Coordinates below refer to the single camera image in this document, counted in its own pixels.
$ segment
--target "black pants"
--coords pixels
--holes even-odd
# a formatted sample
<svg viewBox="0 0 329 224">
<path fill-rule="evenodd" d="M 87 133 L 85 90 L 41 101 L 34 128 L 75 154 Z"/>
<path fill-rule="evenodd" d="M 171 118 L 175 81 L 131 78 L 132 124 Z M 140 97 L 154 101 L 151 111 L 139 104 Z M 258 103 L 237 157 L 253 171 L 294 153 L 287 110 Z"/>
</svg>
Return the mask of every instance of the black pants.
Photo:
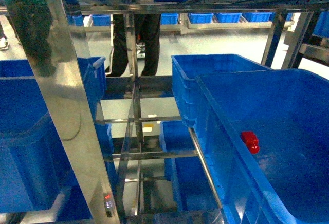
<svg viewBox="0 0 329 224">
<path fill-rule="evenodd" d="M 121 76 L 128 64 L 127 44 L 123 15 L 114 18 L 114 53 L 110 77 Z M 135 15 L 136 39 L 139 34 L 145 41 L 145 67 L 142 76 L 154 76 L 158 69 L 160 55 L 160 14 Z"/>
<path fill-rule="evenodd" d="M 9 16 L 6 16 L 6 18 L 7 18 L 8 22 L 10 23 L 12 29 L 14 30 L 15 34 L 16 34 L 16 31 L 15 31 L 14 27 L 12 26 L 12 21 L 11 21 L 10 17 L 9 17 Z M 7 37 L 6 37 L 6 35 L 5 35 L 4 29 L 3 29 L 2 25 L 1 25 L 1 23 L 0 23 L 0 38 L 5 38 L 5 39 L 7 39 Z"/>
</svg>

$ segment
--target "floor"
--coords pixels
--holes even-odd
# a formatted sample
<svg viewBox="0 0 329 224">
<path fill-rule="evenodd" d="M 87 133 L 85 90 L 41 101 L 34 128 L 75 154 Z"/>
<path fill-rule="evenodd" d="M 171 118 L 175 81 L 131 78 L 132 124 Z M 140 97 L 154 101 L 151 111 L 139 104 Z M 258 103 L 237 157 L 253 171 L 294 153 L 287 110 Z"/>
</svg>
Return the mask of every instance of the floor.
<svg viewBox="0 0 329 224">
<path fill-rule="evenodd" d="M 7 51 L 0 52 L 0 60 L 7 59 L 25 59 L 25 54 L 21 45 L 18 44 L 14 33 L 5 17 L 0 16 L 0 22 L 4 27 L 5 34 L 10 42 L 10 48 Z M 160 38 L 160 60 L 157 75 L 171 75 L 171 55 L 175 54 L 213 54 L 213 53 L 236 53 L 260 63 L 265 48 L 269 30 L 228 30 L 202 32 L 188 34 L 185 36 L 166 33 Z M 105 65 L 109 65 L 109 54 L 111 46 L 109 42 L 109 33 L 88 34 L 89 49 L 92 56 L 106 56 Z M 283 59 L 288 49 L 283 44 L 285 33 L 283 33 L 278 50 L 273 62 L 273 69 L 280 69 Z M 139 73 L 143 69 L 143 61 L 138 62 Z M 313 71 L 329 79 L 329 68 L 320 64 L 303 59 L 300 68 Z M 126 69 L 124 77 L 129 76 Z M 102 108 L 106 119 L 125 119 L 129 111 L 130 100 L 107 100 L 102 101 Z M 142 116 L 178 116 L 178 110 L 173 98 L 165 99 L 142 99 Z M 152 130 L 145 135 L 158 135 L 159 124 L 152 123 Z M 124 137 L 126 124 L 113 125 L 113 137 Z M 132 162 L 129 165 L 129 178 L 136 177 L 137 164 Z M 147 176 L 163 175 L 163 160 L 149 160 L 143 162 L 143 172 Z M 147 183 L 146 189 L 152 189 L 151 202 L 152 208 L 145 210 L 145 213 L 157 213 L 163 211 L 174 211 L 176 209 L 173 196 L 171 194 L 171 183 L 168 181 L 156 181 Z M 130 213 L 133 199 L 136 192 L 136 183 L 128 183 L 125 187 L 124 204 L 127 214 Z"/>
</svg>

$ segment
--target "red plastic part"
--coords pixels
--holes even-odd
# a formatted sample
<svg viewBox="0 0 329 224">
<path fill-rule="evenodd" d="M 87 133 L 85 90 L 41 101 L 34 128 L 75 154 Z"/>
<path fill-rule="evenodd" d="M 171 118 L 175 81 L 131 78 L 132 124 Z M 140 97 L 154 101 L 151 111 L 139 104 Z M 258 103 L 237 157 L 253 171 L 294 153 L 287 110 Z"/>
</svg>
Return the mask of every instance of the red plastic part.
<svg viewBox="0 0 329 224">
<path fill-rule="evenodd" d="M 258 143 L 259 143 L 259 140 L 258 140 L 256 134 L 252 131 L 241 132 L 241 139 L 246 145 L 248 145 L 248 144 L 258 145 Z"/>
<path fill-rule="evenodd" d="M 259 140 L 254 132 L 241 132 L 241 139 L 249 149 L 250 153 L 257 154 L 259 152 Z"/>
</svg>

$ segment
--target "warehouse shelf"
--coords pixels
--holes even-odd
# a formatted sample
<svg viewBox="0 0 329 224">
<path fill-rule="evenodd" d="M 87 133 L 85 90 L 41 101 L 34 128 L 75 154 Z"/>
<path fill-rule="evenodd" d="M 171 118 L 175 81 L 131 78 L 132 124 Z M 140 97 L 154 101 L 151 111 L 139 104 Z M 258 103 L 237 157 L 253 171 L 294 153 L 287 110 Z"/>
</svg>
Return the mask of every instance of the warehouse shelf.
<svg viewBox="0 0 329 224">
<path fill-rule="evenodd" d="M 139 78 L 137 69 L 137 58 L 134 52 L 135 48 L 135 28 L 133 14 L 143 13 L 197 13 L 197 12 L 276 12 L 273 23 L 247 23 L 242 20 L 239 23 L 224 24 L 211 23 L 205 25 L 190 24 L 184 22 L 171 26 L 163 26 L 163 30 L 181 31 L 182 34 L 188 33 L 189 30 L 195 29 L 229 29 L 229 28 L 270 28 L 270 34 L 263 55 L 262 64 L 271 66 L 274 53 L 278 46 L 283 28 L 292 25 L 292 22 L 286 22 L 286 16 L 289 12 L 305 12 L 302 14 L 294 34 L 293 40 L 289 43 L 290 47 L 287 52 L 283 68 L 297 68 L 304 54 L 314 56 L 314 45 L 310 44 L 312 31 L 319 18 L 320 11 L 328 10 L 329 0 L 185 0 L 183 2 L 155 3 L 153 0 L 20 0 L 22 3 L 33 1 L 41 6 L 27 6 L 32 9 L 33 16 L 29 14 L 30 10 L 17 10 L 12 6 L 13 1 L 6 0 L 9 14 L 14 15 L 17 11 L 22 12 L 24 18 L 33 19 L 39 11 L 43 11 L 42 30 L 49 30 L 49 34 L 39 33 L 40 42 L 43 44 L 36 48 L 36 55 L 31 55 L 30 40 L 21 40 L 23 48 L 28 55 L 28 61 L 32 66 L 35 79 L 40 91 L 44 97 L 49 113 L 53 119 L 54 125 L 59 133 L 65 152 L 71 163 L 75 176 L 78 179 L 80 188 L 94 218 L 95 224 L 103 223 L 120 223 L 120 219 L 126 219 L 128 223 L 145 223 L 148 220 L 152 223 L 157 220 L 164 223 L 165 214 L 156 214 L 150 216 L 140 215 L 141 209 L 141 186 L 143 182 L 149 180 L 163 180 L 159 177 L 144 177 L 142 172 L 142 160 L 152 158 L 175 158 L 175 157 L 192 157 L 198 155 L 201 159 L 203 168 L 210 183 L 219 208 L 222 203 L 218 198 L 213 180 L 209 174 L 208 165 L 201 152 L 200 145 L 195 139 L 194 131 L 190 129 L 190 134 L 194 140 L 195 151 L 188 151 L 185 155 L 161 153 L 161 151 L 147 152 L 145 147 L 145 136 L 142 130 L 142 123 L 153 121 L 152 118 L 146 119 L 141 117 L 141 98 L 150 97 L 171 97 L 171 77 L 156 76 Z M 7 14 L 5 8 L 0 8 L 2 14 Z M 125 26 L 127 34 L 127 47 L 129 51 L 130 77 L 129 78 L 108 78 L 108 89 L 105 99 L 121 98 L 131 99 L 131 108 L 129 116 L 126 119 L 127 130 L 123 138 L 122 150 L 115 158 L 108 155 L 105 160 L 119 160 L 118 176 L 119 183 L 116 187 L 110 184 L 108 174 L 104 166 L 104 158 L 100 150 L 99 141 L 94 128 L 94 122 L 90 113 L 88 99 L 85 93 L 83 80 L 79 74 L 77 57 L 89 58 L 89 48 L 86 41 L 86 32 L 103 32 L 109 27 L 77 27 L 68 26 L 66 14 L 125 14 Z M 15 17 L 12 17 L 16 29 L 21 29 L 22 23 Z M 19 33 L 19 37 L 35 35 L 35 26 L 24 27 L 24 33 Z M 49 53 L 49 58 L 42 58 L 45 52 Z M 49 76 L 42 76 L 40 72 L 51 73 Z M 102 114 L 101 105 L 97 111 L 97 121 L 105 123 Z M 177 117 L 164 117 L 163 120 L 175 120 Z M 135 140 L 138 148 L 130 153 L 133 141 L 133 127 L 136 130 Z M 126 178 L 127 165 L 130 160 L 137 161 L 136 178 Z M 123 189 L 126 183 L 135 182 L 136 198 L 133 204 L 132 214 L 130 217 L 126 213 L 123 205 Z M 216 213 L 215 220 L 225 223 L 225 217 L 220 212 Z M 204 212 L 194 212 L 193 218 L 187 217 L 189 223 L 200 223 L 204 221 L 195 216 L 203 216 Z M 173 216 L 167 215 L 170 223 L 173 222 Z M 81 223 L 90 223 L 90 220 L 81 220 Z"/>
</svg>

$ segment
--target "stainless steel shelving rack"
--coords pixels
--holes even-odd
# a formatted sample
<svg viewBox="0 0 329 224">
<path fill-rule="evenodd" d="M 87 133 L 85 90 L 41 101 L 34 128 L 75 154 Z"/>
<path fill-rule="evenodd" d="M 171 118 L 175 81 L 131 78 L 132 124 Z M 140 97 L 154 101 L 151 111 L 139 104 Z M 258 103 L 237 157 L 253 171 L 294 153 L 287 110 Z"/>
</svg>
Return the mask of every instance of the stainless steel shelving rack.
<svg viewBox="0 0 329 224">
<path fill-rule="evenodd" d="M 280 35 L 282 33 L 287 13 L 305 12 L 302 14 L 294 38 L 290 44 L 283 68 L 298 67 L 309 43 L 312 31 L 319 17 L 319 12 L 329 9 L 329 0 L 188 0 L 183 3 L 153 3 L 143 0 L 6 0 L 8 12 L 19 33 L 23 49 L 33 69 L 42 95 L 45 99 L 53 122 L 60 135 L 65 151 L 71 162 L 74 173 L 84 194 L 88 207 L 93 215 L 93 221 L 80 223 L 119 223 L 120 218 L 125 219 L 122 203 L 122 194 L 125 184 L 125 174 L 129 160 L 149 158 L 185 157 L 199 155 L 204 169 L 212 185 L 211 176 L 207 171 L 201 150 L 198 148 L 197 138 L 190 130 L 196 145 L 195 151 L 184 154 L 150 152 L 145 153 L 143 145 L 146 137 L 142 132 L 142 122 L 179 119 L 179 117 L 142 118 L 140 99 L 148 97 L 160 97 L 164 92 L 171 92 L 171 77 L 156 76 L 140 78 L 137 70 L 134 15 L 136 13 L 187 13 L 203 11 L 275 11 L 277 15 L 270 29 L 262 64 L 271 66 Z M 49 26 L 49 34 L 39 38 L 39 46 L 36 52 L 31 51 L 33 42 L 23 40 L 26 35 L 35 35 L 47 28 L 36 24 L 24 27 L 17 17 L 25 21 L 34 21 L 46 11 L 50 17 L 43 20 L 52 20 Z M 130 78 L 108 79 L 108 97 L 111 94 L 126 93 L 122 97 L 132 99 L 130 115 L 127 122 L 126 137 L 123 141 L 118 168 L 119 184 L 116 188 L 116 199 L 108 180 L 104 166 L 98 139 L 96 136 L 93 119 L 89 110 L 87 96 L 79 73 L 77 57 L 88 58 L 90 56 L 85 31 L 70 34 L 66 20 L 66 14 L 124 14 L 127 47 L 129 52 Z M 46 59 L 41 55 L 46 52 Z M 104 120 L 101 106 L 97 113 L 97 122 L 115 122 Z M 133 126 L 136 127 L 139 149 L 130 154 Z M 143 179 L 138 164 L 137 195 L 133 214 L 135 218 L 129 218 L 130 223 L 144 222 L 139 216 L 140 185 Z M 110 196 L 109 207 L 105 208 L 104 196 Z"/>
</svg>

